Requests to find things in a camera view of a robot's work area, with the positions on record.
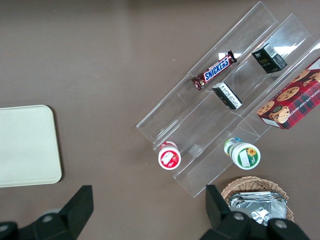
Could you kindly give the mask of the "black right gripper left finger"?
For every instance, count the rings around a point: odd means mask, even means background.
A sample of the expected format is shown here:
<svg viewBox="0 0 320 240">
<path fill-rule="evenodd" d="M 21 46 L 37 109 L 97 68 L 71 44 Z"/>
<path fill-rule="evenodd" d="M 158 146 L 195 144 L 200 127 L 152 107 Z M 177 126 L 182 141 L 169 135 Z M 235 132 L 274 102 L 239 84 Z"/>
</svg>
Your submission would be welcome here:
<svg viewBox="0 0 320 240">
<path fill-rule="evenodd" d="M 93 188 L 83 185 L 57 213 L 47 213 L 18 228 L 16 222 L 0 223 L 2 240 L 76 240 L 94 211 Z"/>
</svg>

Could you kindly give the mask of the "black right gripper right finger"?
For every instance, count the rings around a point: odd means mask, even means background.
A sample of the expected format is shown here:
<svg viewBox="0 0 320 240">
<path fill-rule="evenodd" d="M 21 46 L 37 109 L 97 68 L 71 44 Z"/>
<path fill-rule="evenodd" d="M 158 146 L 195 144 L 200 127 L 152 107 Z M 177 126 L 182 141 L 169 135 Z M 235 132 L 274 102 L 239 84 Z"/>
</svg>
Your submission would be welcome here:
<svg viewBox="0 0 320 240">
<path fill-rule="evenodd" d="M 211 228 L 202 240 L 308 240 L 294 222 L 273 218 L 267 225 L 257 223 L 247 214 L 231 211 L 215 185 L 205 188 L 205 207 Z"/>
</svg>

